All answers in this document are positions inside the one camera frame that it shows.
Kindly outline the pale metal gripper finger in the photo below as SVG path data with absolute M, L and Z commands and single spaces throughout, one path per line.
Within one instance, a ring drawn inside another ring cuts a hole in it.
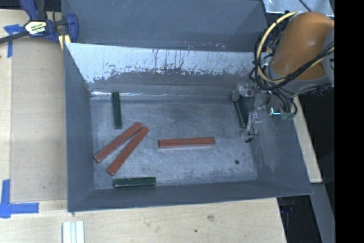
M 243 132 L 243 138 L 246 143 L 249 143 L 253 138 L 252 132 L 251 132 L 251 115 L 252 115 L 252 113 L 248 112 L 247 118 L 246 118 L 246 128 Z
M 258 133 L 259 116 L 257 112 L 252 112 L 251 114 L 251 135 L 256 136 Z

